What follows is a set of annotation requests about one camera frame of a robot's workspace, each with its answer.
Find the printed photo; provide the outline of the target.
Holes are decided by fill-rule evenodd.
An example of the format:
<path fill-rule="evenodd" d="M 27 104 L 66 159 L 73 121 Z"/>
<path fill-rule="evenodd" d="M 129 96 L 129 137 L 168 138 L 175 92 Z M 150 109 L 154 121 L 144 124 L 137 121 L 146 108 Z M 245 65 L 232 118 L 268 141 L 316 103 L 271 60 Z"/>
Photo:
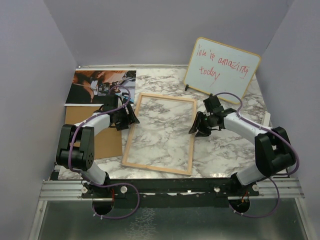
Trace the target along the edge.
<path fill-rule="evenodd" d="M 102 105 L 108 94 L 134 103 L 136 70 L 76 70 L 67 105 Z"/>

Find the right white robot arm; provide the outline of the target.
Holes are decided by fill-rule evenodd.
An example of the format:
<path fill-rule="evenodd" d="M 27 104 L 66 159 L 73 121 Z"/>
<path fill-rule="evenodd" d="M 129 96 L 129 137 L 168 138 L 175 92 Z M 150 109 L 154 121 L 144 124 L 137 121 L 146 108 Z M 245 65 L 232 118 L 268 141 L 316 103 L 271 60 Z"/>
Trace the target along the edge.
<path fill-rule="evenodd" d="M 210 94 L 203 103 L 205 112 L 196 113 L 189 134 L 208 137 L 212 131 L 228 130 L 254 145 L 255 162 L 230 177 L 229 189 L 234 195 L 242 195 L 254 182 L 279 175 L 291 166 L 299 166 L 297 152 L 284 128 L 270 128 L 253 122 L 243 117 L 240 109 L 225 109 L 217 95 Z"/>

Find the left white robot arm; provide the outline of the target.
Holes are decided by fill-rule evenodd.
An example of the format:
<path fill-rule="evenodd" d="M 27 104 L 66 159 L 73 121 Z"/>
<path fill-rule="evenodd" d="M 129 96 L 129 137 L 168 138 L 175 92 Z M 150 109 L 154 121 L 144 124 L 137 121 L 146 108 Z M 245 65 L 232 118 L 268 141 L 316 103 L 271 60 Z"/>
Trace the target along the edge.
<path fill-rule="evenodd" d="M 60 131 L 55 162 L 77 173 L 97 196 L 106 197 L 111 190 L 110 177 L 94 161 L 95 136 L 108 128 L 126 130 L 139 124 L 129 99 L 108 94 L 105 102 L 87 119 L 76 124 L 64 124 Z"/>

